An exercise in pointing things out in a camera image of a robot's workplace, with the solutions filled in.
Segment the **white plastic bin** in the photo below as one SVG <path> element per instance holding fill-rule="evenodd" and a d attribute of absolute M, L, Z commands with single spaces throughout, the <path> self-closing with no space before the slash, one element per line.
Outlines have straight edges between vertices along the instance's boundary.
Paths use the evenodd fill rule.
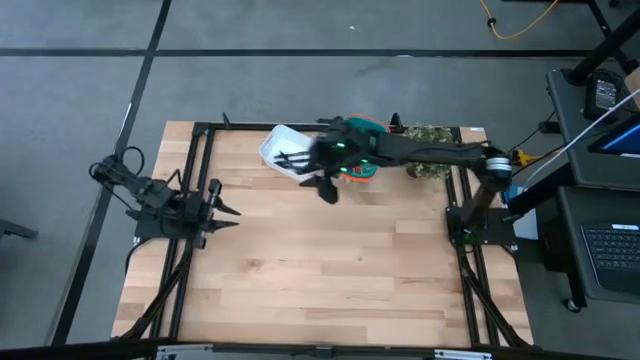
<path fill-rule="evenodd" d="M 273 170 L 285 175 L 297 182 L 302 182 L 313 175 L 317 175 L 318 171 L 307 174 L 298 174 L 295 171 L 280 168 L 274 162 L 274 158 L 279 156 L 279 152 L 299 152 L 307 151 L 313 142 L 313 138 L 298 132 L 291 127 L 285 125 L 277 125 L 267 135 L 259 148 L 259 155 L 265 164 Z"/>

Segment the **teal basket with orange rim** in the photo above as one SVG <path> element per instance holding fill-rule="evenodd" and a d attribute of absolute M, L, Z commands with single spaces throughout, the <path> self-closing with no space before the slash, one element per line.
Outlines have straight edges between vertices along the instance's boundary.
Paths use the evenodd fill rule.
<path fill-rule="evenodd" d="M 361 114 L 338 117 L 336 121 L 329 140 L 331 164 L 342 178 L 359 183 L 370 182 L 378 171 L 378 166 L 371 159 L 377 137 L 389 134 L 390 127 Z"/>

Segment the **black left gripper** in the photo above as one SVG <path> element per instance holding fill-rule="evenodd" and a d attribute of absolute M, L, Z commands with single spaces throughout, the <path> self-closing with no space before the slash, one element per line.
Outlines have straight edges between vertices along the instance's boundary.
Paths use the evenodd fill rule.
<path fill-rule="evenodd" d="M 224 202 L 219 199 L 219 195 L 222 190 L 222 183 L 219 179 L 213 178 L 209 183 L 208 190 L 209 196 L 201 209 L 199 230 L 197 236 L 193 240 L 193 245 L 196 249 L 205 248 L 208 233 L 239 225 L 238 222 L 234 221 L 213 220 L 214 208 L 223 213 L 241 216 L 240 212 L 225 205 Z"/>

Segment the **potted plant with white flowers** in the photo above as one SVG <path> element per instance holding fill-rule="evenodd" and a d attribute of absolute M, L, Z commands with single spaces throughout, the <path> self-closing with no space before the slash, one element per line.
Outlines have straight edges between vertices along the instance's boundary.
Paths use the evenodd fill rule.
<path fill-rule="evenodd" d="M 421 143 L 428 144 L 453 144 L 452 131 L 449 127 L 433 125 L 416 125 L 409 127 L 404 136 Z M 450 173 L 451 166 L 445 164 L 408 163 L 405 170 L 413 178 L 443 178 Z"/>

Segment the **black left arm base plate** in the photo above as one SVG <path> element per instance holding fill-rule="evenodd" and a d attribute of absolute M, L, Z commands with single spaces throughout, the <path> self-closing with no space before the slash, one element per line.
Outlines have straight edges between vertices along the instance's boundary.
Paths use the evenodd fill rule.
<path fill-rule="evenodd" d="M 196 237 L 206 224 L 206 214 L 199 206 L 192 209 L 186 202 L 170 201 L 159 208 L 142 205 L 129 215 L 136 221 L 134 235 L 139 238 L 188 239 Z"/>

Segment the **plain white box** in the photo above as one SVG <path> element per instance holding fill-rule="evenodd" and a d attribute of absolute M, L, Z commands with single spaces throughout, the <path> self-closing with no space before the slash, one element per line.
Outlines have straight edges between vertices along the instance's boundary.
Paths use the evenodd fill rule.
<path fill-rule="evenodd" d="M 520 195 L 525 191 L 525 188 L 518 185 L 511 185 L 508 190 L 500 193 L 500 198 L 503 203 L 502 207 L 506 208 L 507 204 L 510 200 L 515 198 L 517 195 Z M 538 228 L 537 228 L 537 215 L 536 210 L 531 209 L 525 215 L 520 217 L 518 220 L 515 220 L 512 223 L 515 236 L 517 238 L 537 241 L 539 239 L 538 236 Z"/>

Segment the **monitor with blue screen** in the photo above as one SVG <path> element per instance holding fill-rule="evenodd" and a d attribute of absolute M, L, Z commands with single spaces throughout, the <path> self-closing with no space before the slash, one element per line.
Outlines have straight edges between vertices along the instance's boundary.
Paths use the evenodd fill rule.
<path fill-rule="evenodd" d="M 631 116 L 588 146 L 591 153 L 640 158 L 640 114 Z"/>

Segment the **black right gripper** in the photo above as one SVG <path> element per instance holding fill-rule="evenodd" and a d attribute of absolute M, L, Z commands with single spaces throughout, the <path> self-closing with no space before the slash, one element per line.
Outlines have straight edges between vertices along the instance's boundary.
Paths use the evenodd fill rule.
<path fill-rule="evenodd" d="M 308 149 L 308 169 L 321 174 L 309 177 L 299 186 L 317 188 L 322 200 L 335 204 L 339 195 L 332 179 L 367 161 L 369 145 L 364 141 L 382 133 L 383 125 L 363 116 L 321 118 L 318 123 L 326 124 L 327 128 L 314 137 Z"/>

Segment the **black power supply unit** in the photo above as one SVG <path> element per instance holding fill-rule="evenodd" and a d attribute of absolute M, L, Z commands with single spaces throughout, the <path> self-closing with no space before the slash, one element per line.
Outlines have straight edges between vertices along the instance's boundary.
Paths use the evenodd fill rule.
<path fill-rule="evenodd" d="M 584 116 L 597 120 L 620 99 L 619 77 L 605 69 L 594 71 L 586 82 Z"/>

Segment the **black aluminium table frame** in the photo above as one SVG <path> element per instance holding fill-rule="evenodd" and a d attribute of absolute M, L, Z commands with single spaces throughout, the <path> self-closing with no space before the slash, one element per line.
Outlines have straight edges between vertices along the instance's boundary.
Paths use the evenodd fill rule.
<path fill-rule="evenodd" d="M 461 279 L 445 210 L 478 187 L 470 172 L 422 179 L 401 168 L 338 180 L 339 201 L 269 167 L 266 123 L 215 132 L 208 173 L 231 227 L 194 253 L 161 335 L 271 345 L 467 347 L 504 344 Z"/>

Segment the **dark grey cart shelf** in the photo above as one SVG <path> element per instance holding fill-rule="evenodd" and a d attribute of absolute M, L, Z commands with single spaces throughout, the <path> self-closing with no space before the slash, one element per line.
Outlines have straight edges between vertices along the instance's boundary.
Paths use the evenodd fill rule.
<path fill-rule="evenodd" d="M 592 124 L 582 113 L 586 87 L 567 82 L 561 70 L 549 72 L 546 80 L 561 135 L 568 145 Z M 604 130 L 605 126 L 599 123 L 565 152 L 576 184 L 584 187 L 640 191 L 640 158 L 592 153 L 588 150 L 599 138 L 596 133 Z"/>

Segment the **dark grey desk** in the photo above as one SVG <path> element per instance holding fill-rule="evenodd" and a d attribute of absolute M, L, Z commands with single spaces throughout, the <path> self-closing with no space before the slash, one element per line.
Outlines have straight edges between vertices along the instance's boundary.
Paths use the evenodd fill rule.
<path fill-rule="evenodd" d="M 606 290 L 598 285 L 581 233 L 583 224 L 640 225 L 640 192 L 561 187 L 556 199 L 584 294 L 595 300 L 640 304 L 640 296 Z"/>

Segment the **dark metal foot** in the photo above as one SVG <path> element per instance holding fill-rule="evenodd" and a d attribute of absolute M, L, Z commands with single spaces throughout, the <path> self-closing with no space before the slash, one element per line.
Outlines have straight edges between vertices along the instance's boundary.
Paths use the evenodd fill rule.
<path fill-rule="evenodd" d="M 14 222 L 0 219 L 0 240 L 4 236 L 18 236 L 24 239 L 35 239 L 38 235 L 37 230 L 21 226 Z"/>

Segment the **black metal pole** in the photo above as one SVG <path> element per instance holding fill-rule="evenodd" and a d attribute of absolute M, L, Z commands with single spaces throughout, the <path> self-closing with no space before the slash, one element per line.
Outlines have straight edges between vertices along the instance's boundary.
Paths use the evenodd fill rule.
<path fill-rule="evenodd" d="M 583 83 L 615 50 L 619 49 L 639 30 L 640 22 L 621 24 L 574 69 L 565 72 L 565 80 L 573 85 Z"/>

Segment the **black laptop keyboard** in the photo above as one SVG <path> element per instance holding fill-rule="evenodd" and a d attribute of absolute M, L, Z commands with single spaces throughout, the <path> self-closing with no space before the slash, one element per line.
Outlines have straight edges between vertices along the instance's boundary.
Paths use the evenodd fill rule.
<path fill-rule="evenodd" d="M 581 233 L 598 285 L 640 296 L 640 225 L 583 224 Z"/>

